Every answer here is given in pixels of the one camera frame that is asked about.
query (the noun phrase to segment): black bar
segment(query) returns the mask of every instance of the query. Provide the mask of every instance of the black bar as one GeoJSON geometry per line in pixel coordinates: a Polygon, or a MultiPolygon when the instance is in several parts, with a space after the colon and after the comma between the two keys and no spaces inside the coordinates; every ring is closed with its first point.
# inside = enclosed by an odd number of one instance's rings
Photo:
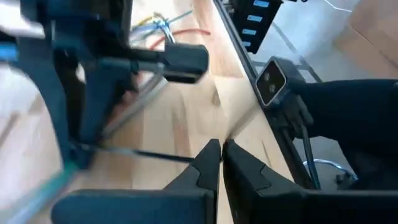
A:
{"type": "MultiPolygon", "coordinates": [[[[229,17],[229,14],[226,12],[223,3],[220,0],[213,0],[213,2],[221,16],[221,19],[223,20],[227,33],[231,38],[235,51],[238,54],[238,57],[242,63],[243,69],[250,80],[250,84],[254,88],[256,77],[258,76],[257,71],[254,69],[249,55],[246,49],[243,47],[238,32],[236,31],[235,26],[232,23],[231,18],[229,17]]],[[[265,111],[264,109],[263,112],[268,122],[270,123],[270,113],[265,111]]],[[[292,144],[292,140],[288,136],[284,135],[282,131],[279,131],[276,128],[272,128],[272,132],[274,133],[275,139],[278,142],[282,154],[284,155],[284,159],[287,166],[289,167],[289,171],[292,174],[295,183],[306,189],[313,189],[311,178],[307,173],[304,165],[302,164],[302,160],[296,148],[292,144]]]]}

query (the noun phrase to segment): wooden floor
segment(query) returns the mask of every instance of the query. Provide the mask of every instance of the wooden floor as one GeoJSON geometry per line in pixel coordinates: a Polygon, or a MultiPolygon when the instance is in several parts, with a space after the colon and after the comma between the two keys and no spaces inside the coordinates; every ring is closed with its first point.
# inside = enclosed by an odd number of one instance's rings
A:
{"type": "MultiPolygon", "coordinates": [[[[237,120],[253,108],[253,119],[235,137],[236,142],[279,174],[292,179],[212,0],[134,0],[132,23],[136,24],[153,12],[173,18],[191,9],[192,14],[170,27],[172,30],[201,28],[211,32],[210,36],[194,33],[175,37],[177,42],[207,47],[210,54],[207,74],[196,85],[167,84],[156,99],[105,144],[196,156],[210,139],[219,139],[222,143],[237,120]]],[[[161,33],[149,37],[140,45],[148,47],[160,36],[161,33]]],[[[27,110],[5,114],[1,119],[0,209],[5,209],[58,172],[61,162],[41,96],[31,100],[27,110]]],[[[65,192],[161,189],[186,166],[101,152],[96,155],[91,169],[80,172],[65,192]]],[[[220,175],[218,223],[232,223],[222,179],[220,175]]],[[[49,208],[32,223],[50,223],[49,208]]]]}

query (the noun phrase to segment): black plastic part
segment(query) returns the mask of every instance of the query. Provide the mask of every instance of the black plastic part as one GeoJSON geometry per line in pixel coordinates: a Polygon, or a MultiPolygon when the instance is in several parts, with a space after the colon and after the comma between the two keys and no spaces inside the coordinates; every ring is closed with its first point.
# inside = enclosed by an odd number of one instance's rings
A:
{"type": "Polygon", "coordinates": [[[79,190],[52,209],[54,224],[206,222],[206,190],[79,190]]]}
{"type": "Polygon", "coordinates": [[[18,48],[18,61],[11,62],[11,65],[26,73],[39,89],[49,110],[61,157],[64,162],[69,161],[69,136],[77,134],[79,127],[79,117],[75,114],[79,111],[72,111],[72,105],[79,107],[81,102],[73,101],[78,98],[77,95],[82,94],[79,85],[73,86],[76,83],[73,70],[75,65],[54,55],[45,40],[19,38],[18,48]]]}
{"type": "Polygon", "coordinates": [[[262,106],[279,106],[286,95],[286,84],[287,78],[280,65],[275,60],[269,60],[256,80],[256,91],[261,97],[262,106]]]}
{"type": "Polygon", "coordinates": [[[163,190],[79,190],[58,201],[54,224],[216,223],[220,143],[212,139],[163,190]]]}
{"type": "Polygon", "coordinates": [[[234,141],[223,148],[224,180],[235,224],[398,222],[397,191],[305,190],[234,141]]]}
{"type": "Polygon", "coordinates": [[[209,53],[203,45],[166,44],[163,60],[166,80],[196,83],[208,69],[209,53]]]}

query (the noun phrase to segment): black fabric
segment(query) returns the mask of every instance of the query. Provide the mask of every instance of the black fabric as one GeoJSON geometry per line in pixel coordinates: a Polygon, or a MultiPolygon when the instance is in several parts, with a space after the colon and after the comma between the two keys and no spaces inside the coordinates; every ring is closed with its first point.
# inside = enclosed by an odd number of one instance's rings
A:
{"type": "Polygon", "coordinates": [[[360,185],[365,189],[385,189],[389,187],[386,184],[392,187],[393,182],[398,183],[398,175],[386,174],[398,170],[396,83],[397,80],[345,80],[292,87],[313,116],[314,124],[308,127],[311,137],[338,141],[359,178],[367,180],[367,184],[360,185]]]}

